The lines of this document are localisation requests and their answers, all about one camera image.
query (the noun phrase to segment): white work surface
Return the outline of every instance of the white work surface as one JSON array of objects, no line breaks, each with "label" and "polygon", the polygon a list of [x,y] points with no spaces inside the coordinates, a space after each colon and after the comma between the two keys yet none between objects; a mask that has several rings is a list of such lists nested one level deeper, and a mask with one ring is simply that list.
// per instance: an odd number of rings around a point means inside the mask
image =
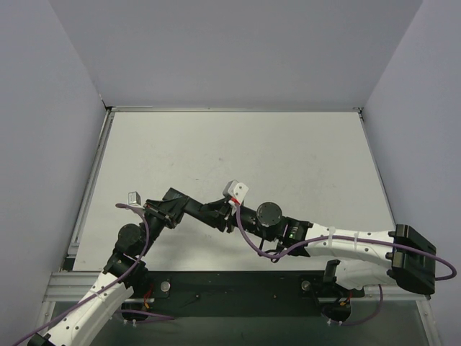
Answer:
[{"label": "white work surface", "polygon": [[[393,227],[357,113],[119,112],[74,270],[101,270],[120,227],[140,222],[115,208],[129,192],[160,200],[173,187],[208,203],[222,198],[232,179],[249,186],[249,208],[273,201],[286,216],[324,226]],[[264,249],[274,247],[266,242]],[[149,270],[322,270],[327,258],[273,264],[238,230],[223,234],[185,215],[175,229],[164,229],[144,260]]]}]

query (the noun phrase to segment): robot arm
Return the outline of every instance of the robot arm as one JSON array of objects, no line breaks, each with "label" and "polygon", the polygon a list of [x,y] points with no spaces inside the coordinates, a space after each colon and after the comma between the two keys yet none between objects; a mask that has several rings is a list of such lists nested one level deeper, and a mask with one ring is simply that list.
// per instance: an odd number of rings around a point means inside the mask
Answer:
[{"label": "robot arm", "polygon": [[[323,280],[325,285],[337,285],[343,290],[351,290],[362,289],[363,285],[397,284],[414,293],[434,293],[433,259],[404,249],[376,244],[385,241],[435,255],[435,247],[410,226],[397,225],[396,230],[378,232],[325,227],[283,216],[280,207],[271,202],[261,204],[257,210],[244,207],[242,205],[247,192],[245,184],[232,181],[225,188],[223,199],[208,204],[201,204],[172,188],[163,200],[147,200],[143,206],[146,223],[128,224],[120,229],[112,256],[94,286],[79,303],[81,305],[77,304],[76,309],[44,337],[36,334],[28,345],[90,345],[125,299],[136,290],[140,291],[143,277],[148,271],[144,262],[133,258],[149,250],[165,226],[175,228],[184,214],[222,232],[230,233],[235,226],[240,226],[242,234],[247,231],[261,238],[260,247],[257,248],[260,253],[263,253],[261,248],[264,241],[278,241],[277,248],[272,252],[279,255],[292,249],[287,254],[342,258],[327,263]],[[136,193],[131,204],[139,202]],[[119,282],[104,289],[114,281]],[[95,298],[82,303],[94,294]]]}]

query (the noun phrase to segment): white arm segment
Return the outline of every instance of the white arm segment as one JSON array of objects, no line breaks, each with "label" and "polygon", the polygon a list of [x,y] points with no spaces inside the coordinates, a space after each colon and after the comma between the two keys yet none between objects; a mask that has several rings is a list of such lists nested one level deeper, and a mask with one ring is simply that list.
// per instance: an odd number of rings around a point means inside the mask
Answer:
[{"label": "white arm segment", "polygon": [[[85,299],[115,281],[112,274],[99,274],[94,286],[82,298]],[[61,346],[89,346],[98,332],[122,303],[131,297],[133,288],[117,283],[88,303],[72,311],[65,319],[48,331],[49,341]]]},{"label": "white arm segment", "polygon": [[[333,235],[394,242],[394,239],[388,235],[388,231],[348,231],[317,223],[314,223],[313,228],[308,229],[306,240]],[[387,252],[392,252],[391,247],[330,238],[310,243],[306,250],[311,257],[340,257],[341,263],[336,268],[336,283],[348,290],[354,288],[360,290],[364,285],[396,285],[394,279],[387,275],[387,271],[391,269],[391,261],[386,259],[385,255]]]}]

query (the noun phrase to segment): metal frame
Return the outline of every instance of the metal frame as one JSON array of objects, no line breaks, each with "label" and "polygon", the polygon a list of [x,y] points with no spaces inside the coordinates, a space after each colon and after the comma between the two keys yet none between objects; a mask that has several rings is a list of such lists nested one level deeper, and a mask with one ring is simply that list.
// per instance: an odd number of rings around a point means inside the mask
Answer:
[{"label": "metal frame", "polygon": [[[93,195],[93,191],[96,185],[97,176],[99,169],[101,167],[102,159],[104,156],[104,150],[107,145],[107,141],[110,134],[110,129],[114,121],[114,116],[116,112],[285,112],[287,110],[264,110],[264,109],[220,109],[220,108],[196,108],[196,109],[158,109],[154,107],[113,107],[111,110],[107,110],[106,118],[102,126],[102,130],[99,136],[99,142],[97,150],[94,156],[93,165],[91,168],[91,173],[86,183],[84,196],[81,201],[79,214],[73,228],[73,233],[71,237],[71,242],[68,247],[68,256],[73,258],[76,256],[81,231],[84,227],[86,216],[88,214],[89,205]],[[315,110],[289,110],[289,112],[308,112]],[[357,109],[353,110],[332,110],[332,112],[357,112]],[[394,221],[392,209],[390,208],[387,194],[385,191],[384,184],[382,183],[380,171],[376,165],[375,158],[370,148],[370,142],[368,141],[367,133],[364,128],[363,119],[361,119],[362,128],[367,139],[367,143],[372,155],[375,168],[380,179],[382,186],[382,191],[384,192],[386,203],[388,204],[389,212],[392,220]],[[48,283],[47,290],[43,299],[43,303],[40,309],[40,313],[37,319],[37,327],[42,326],[43,324],[51,320],[53,310],[55,308],[56,302],[77,302],[79,301],[88,289],[93,285],[94,281],[97,279],[98,272],[53,272],[50,276],[50,282]],[[370,286],[365,287],[365,297],[356,298],[359,300],[373,300],[375,301],[379,297],[380,293],[377,287]],[[384,287],[384,299],[386,301],[415,301],[419,315],[421,318],[421,323],[423,325],[424,331],[426,332],[426,337],[430,346],[439,346],[442,344],[439,333],[436,327],[436,322],[434,315],[431,310],[431,306],[426,296],[416,295],[414,293],[409,293],[405,290],[402,290],[398,287]],[[129,299],[128,301],[140,302],[139,299]]]}]

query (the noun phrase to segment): gray wall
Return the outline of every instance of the gray wall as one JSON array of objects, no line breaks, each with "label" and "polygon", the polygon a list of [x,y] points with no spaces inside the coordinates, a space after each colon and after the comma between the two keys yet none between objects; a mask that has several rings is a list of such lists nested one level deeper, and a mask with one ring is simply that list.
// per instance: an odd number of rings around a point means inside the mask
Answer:
[{"label": "gray wall", "polygon": [[0,1],[2,345],[35,325],[103,119],[103,104],[49,3]]},{"label": "gray wall", "polygon": [[107,105],[352,110],[421,0],[50,0]]},{"label": "gray wall", "polygon": [[[426,0],[368,100],[364,123],[399,223],[461,268],[461,1]],[[439,274],[446,272],[439,266]],[[437,284],[446,345],[461,337],[460,279]]]}]

